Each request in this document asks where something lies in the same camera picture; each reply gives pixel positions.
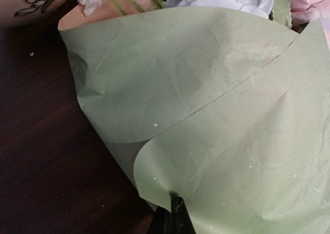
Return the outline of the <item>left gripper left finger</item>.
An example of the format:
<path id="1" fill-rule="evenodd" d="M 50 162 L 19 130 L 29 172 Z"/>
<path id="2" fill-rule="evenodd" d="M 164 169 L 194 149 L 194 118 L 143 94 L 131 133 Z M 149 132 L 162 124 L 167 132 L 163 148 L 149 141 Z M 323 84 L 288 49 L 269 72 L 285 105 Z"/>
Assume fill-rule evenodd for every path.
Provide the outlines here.
<path id="1" fill-rule="evenodd" d="M 157 207 L 148 228 L 148 234 L 170 234 L 172 228 L 171 217 L 171 212 L 162 207 Z"/>

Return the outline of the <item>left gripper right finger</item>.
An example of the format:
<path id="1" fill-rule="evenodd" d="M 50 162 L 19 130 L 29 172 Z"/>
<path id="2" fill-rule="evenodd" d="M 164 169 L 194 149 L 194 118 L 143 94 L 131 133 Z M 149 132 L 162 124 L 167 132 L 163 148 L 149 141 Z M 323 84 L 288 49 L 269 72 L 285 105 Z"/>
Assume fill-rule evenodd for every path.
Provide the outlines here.
<path id="1" fill-rule="evenodd" d="M 185 201 L 177 193 L 171 192 L 171 233 L 196 234 Z"/>

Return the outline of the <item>green wrapping paper sheet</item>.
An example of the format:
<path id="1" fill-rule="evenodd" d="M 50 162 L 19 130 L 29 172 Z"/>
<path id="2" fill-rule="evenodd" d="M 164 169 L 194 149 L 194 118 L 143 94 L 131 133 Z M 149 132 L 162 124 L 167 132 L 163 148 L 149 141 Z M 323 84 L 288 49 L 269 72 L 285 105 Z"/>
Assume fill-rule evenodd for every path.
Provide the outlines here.
<path id="1" fill-rule="evenodd" d="M 329 49 L 242 11 L 58 24 L 77 100 L 139 195 L 197 233 L 329 233 Z"/>

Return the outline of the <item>tan kraft paper sheet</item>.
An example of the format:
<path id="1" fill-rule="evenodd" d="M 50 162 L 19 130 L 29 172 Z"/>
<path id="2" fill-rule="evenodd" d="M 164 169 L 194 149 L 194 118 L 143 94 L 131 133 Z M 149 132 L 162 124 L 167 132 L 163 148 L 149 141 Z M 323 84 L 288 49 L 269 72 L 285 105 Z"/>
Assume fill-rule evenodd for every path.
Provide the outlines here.
<path id="1" fill-rule="evenodd" d="M 87 7 L 84 0 L 78 0 L 78 5 L 62 17 L 58 30 L 64 31 L 87 24 L 119 18 L 121 16 L 144 13 L 158 9 L 151 0 L 100 0 L 101 4 Z"/>

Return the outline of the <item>pink carnation fake flower stem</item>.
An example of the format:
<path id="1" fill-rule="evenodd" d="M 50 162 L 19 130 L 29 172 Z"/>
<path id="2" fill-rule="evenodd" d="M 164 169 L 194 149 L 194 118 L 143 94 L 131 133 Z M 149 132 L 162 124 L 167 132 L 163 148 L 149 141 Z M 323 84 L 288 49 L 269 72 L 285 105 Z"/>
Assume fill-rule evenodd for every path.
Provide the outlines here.
<path id="1" fill-rule="evenodd" d="M 313 21 L 329 30 L 329 0 L 275 0 L 272 19 L 298 33 Z"/>

